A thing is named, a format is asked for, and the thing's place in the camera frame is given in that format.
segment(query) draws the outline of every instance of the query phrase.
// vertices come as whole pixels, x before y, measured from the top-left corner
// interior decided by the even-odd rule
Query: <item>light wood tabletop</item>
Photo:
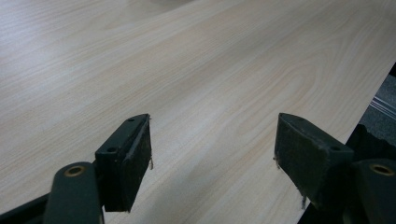
[[[3,1],[0,213],[149,113],[154,169],[106,223],[296,223],[279,112],[345,142],[396,61],[394,0]]]

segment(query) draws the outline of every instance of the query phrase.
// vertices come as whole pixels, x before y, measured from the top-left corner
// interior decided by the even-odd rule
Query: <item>wood grain surface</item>
[[[296,223],[277,114],[345,142],[396,61],[393,0],[0,5],[0,213],[150,113],[154,170],[107,223]]]

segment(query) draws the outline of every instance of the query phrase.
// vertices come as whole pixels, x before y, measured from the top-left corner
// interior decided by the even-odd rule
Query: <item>wooden table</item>
[[[396,59],[393,0],[4,1],[0,213],[127,118],[154,170],[108,223],[295,223],[279,112],[348,139]]]

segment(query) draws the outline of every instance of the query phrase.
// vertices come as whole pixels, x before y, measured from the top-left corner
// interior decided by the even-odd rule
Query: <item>gray floor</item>
[[[374,100],[367,108],[360,123],[366,126],[369,133],[377,138],[385,139],[396,146],[396,119],[394,118],[394,108],[396,108],[396,77],[388,76],[381,88],[375,95]]]

